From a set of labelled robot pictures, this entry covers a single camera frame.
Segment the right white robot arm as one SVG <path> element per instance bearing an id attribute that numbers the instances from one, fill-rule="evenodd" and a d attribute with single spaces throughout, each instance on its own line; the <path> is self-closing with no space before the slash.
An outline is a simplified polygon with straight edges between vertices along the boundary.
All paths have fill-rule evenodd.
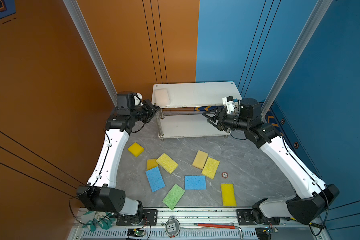
<path id="1" fill-rule="evenodd" d="M 272 218 L 293 218 L 308 225 L 322 213 L 328 214 L 339 189 L 316 176 L 287 145 L 282 134 L 262 120 L 262 104 L 255 99 L 223 99 L 223 106 L 203 112 L 208 123 L 222 132 L 244 132 L 247 140 L 270 157 L 287 177 L 295 195 L 286 199 L 262 199 L 252 206 L 253 221 L 262 225 Z"/>

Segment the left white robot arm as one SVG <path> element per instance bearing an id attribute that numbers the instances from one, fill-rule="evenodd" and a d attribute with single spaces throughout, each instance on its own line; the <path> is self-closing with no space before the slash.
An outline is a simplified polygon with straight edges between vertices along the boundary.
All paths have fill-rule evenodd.
<path id="1" fill-rule="evenodd" d="M 160 110 L 150 100 L 133 92 L 117 94 L 117 106 L 105 125 L 105 139 L 96 167 L 84 186 L 77 189 L 76 199 L 89 211 L 108 212 L 141 219 L 140 201 L 117 189 L 117 172 L 121 156 L 137 122 L 149 123 Z"/>

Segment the yellow foam sponge front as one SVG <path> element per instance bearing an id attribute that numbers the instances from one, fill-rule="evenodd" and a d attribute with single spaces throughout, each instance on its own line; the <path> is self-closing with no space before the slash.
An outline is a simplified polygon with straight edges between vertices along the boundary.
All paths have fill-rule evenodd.
<path id="1" fill-rule="evenodd" d="M 222 192 L 222 201 L 224 207 L 237 206 L 233 184 L 221 184 L 221 192 Z"/>

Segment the white foam sponge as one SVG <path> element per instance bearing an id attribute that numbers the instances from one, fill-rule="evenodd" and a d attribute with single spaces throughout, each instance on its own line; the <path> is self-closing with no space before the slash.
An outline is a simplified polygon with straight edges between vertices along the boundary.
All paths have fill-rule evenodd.
<path id="1" fill-rule="evenodd" d="M 167 89 L 154 90 L 155 105 L 165 108 L 169 106 L 171 101 Z"/>

